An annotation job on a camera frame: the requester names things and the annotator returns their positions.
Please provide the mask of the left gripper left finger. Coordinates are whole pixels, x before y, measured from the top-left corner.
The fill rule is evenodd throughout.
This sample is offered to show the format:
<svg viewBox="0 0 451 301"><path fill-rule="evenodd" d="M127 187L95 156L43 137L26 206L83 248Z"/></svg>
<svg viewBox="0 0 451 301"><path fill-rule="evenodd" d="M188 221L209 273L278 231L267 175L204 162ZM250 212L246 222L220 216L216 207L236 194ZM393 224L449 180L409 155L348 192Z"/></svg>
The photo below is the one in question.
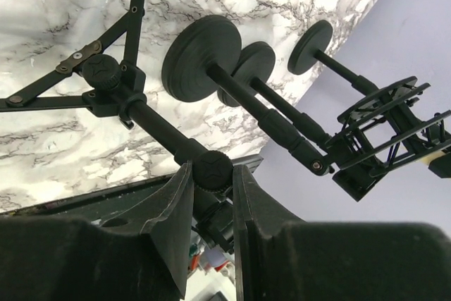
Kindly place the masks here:
<svg viewBox="0 0 451 301"><path fill-rule="evenodd" d="M192 164L101 226L68 216L1 219L2 300L180 300Z"/></svg>

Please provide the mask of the shock mount desk stand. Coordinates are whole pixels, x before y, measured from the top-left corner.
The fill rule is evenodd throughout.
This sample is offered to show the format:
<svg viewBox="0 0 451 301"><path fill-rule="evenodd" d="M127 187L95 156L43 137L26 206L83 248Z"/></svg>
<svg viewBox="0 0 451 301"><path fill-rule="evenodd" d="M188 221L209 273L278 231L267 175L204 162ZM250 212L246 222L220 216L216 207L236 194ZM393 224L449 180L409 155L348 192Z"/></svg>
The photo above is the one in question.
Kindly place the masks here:
<svg viewBox="0 0 451 301"><path fill-rule="evenodd" d="M438 177L450 177L450 134L445 129L449 113L437 113L427 121L414 115L412 106L426 89L415 77L377 86L369 95L360 93L362 98L338 116L342 127L335 135L303 113L315 133L304 136L231 75L245 47L226 17L210 15L194 21L166 53L161 70L165 90L182 102L198 102L216 93L223 104L242 107L304 167L317 176L331 174L357 201L389 172L418 160L426 161Z"/></svg>

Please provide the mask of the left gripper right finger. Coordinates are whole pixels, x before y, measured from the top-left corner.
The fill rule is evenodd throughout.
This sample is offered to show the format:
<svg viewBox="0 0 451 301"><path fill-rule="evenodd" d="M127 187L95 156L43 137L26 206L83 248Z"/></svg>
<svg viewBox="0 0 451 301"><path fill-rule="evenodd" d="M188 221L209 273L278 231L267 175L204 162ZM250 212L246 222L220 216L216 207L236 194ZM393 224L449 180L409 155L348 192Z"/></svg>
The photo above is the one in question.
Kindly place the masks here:
<svg viewBox="0 0 451 301"><path fill-rule="evenodd" d="M449 300L450 239L427 223L307 223L233 171L239 300Z"/></svg>

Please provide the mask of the clip desk stand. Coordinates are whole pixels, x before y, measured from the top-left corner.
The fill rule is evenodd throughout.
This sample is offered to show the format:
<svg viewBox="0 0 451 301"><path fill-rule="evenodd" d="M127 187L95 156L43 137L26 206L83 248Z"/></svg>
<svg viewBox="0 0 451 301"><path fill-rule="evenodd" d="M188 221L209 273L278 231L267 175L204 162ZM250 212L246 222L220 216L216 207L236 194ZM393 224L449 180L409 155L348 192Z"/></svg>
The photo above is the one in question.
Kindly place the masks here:
<svg viewBox="0 0 451 301"><path fill-rule="evenodd" d="M315 135L314 128L307 123L304 114L292 105L299 101L298 94L304 94L307 88L303 85L301 90L295 90L291 84L283 81L278 74L282 61L269 44L254 42L241 51L231 75L248 94L261 96L279 110L301 134Z"/></svg>

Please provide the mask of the tall shock mount stand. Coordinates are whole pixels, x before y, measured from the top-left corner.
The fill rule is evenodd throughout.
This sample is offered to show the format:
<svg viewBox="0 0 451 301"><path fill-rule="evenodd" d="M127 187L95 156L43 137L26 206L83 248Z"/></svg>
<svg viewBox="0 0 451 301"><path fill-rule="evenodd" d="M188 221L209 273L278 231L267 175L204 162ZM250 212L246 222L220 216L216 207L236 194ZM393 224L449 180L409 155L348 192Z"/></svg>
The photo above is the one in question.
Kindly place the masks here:
<svg viewBox="0 0 451 301"><path fill-rule="evenodd" d="M169 151L178 165L191 161L197 193L194 195L194 230L205 240L233 252L233 231L211 226L211 217L222 205L214 194L227 195L232 185L233 163L223 152L208 150L183 135L147 105L145 73L137 67L144 0L131 0L130 9L103 35L38 80L1 99L1 112L86 108L98 118L117 116L132 129L138 125ZM73 73L82 76L91 90L80 96L43 97Z"/></svg>

